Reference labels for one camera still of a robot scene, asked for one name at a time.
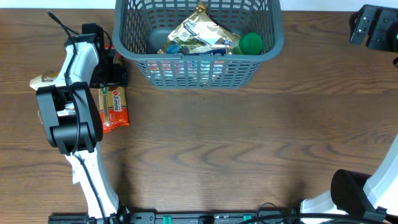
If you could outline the Kleenex tissue multipack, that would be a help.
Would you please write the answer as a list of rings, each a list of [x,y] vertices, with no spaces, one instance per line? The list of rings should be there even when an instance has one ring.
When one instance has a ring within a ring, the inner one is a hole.
[[[157,87],[232,85],[232,78],[223,75],[228,69],[221,60],[146,60],[137,66],[150,84]]]

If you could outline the gold foil snack bag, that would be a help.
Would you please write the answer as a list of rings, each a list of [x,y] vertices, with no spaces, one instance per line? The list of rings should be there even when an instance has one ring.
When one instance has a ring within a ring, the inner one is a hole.
[[[215,23],[208,15],[207,5],[197,4],[194,12],[168,36],[158,54],[225,55],[240,35]]]

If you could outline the white brown nuts bag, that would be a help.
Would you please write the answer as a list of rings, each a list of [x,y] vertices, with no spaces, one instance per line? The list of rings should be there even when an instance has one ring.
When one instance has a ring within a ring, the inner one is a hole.
[[[74,115],[70,93],[66,86],[55,88],[60,71],[51,70],[33,78],[29,85],[36,91],[40,117],[45,126],[60,126],[65,116]]]

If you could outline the grey plastic basket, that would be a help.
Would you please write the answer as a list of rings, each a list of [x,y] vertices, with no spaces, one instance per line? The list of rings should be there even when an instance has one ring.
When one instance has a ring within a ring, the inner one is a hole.
[[[158,88],[239,88],[284,45],[278,0],[117,0],[113,42]]]

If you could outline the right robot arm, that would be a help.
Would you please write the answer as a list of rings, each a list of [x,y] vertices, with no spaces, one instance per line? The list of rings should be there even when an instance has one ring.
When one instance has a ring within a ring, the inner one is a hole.
[[[305,146],[304,177],[327,187],[301,203],[303,213],[335,214],[397,221],[397,71],[376,62],[354,64],[331,78],[317,79],[327,95],[353,95],[353,112],[342,105],[312,118],[319,125],[321,146]]]

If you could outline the orange spaghetti packet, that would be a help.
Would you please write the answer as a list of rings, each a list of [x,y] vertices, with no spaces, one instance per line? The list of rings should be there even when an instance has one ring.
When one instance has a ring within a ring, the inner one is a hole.
[[[98,90],[99,114],[103,124],[103,132],[108,133],[119,126],[129,126],[126,97],[128,75],[126,69],[123,67],[122,56],[115,51],[113,46],[105,45],[105,48],[111,48],[113,76],[121,78],[121,84],[102,87]]]

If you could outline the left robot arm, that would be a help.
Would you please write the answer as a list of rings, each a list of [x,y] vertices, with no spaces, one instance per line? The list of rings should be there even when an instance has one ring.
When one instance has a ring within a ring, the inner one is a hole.
[[[49,223],[130,223],[128,208],[113,190],[101,158],[103,124],[91,94],[93,88],[127,85],[127,75],[114,62],[116,51],[105,46],[108,33],[95,23],[81,33],[64,26],[67,56],[58,77],[36,91],[47,140],[63,154],[88,204],[84,215],[52,215]]]

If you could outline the green lid jar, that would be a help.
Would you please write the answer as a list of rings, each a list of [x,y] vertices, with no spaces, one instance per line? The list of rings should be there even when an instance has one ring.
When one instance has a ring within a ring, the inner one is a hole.
[[[237,55],[259,55],[263,48],[263,41],[260,35],[250,32],[239,36],[233,42],[231,53]]]

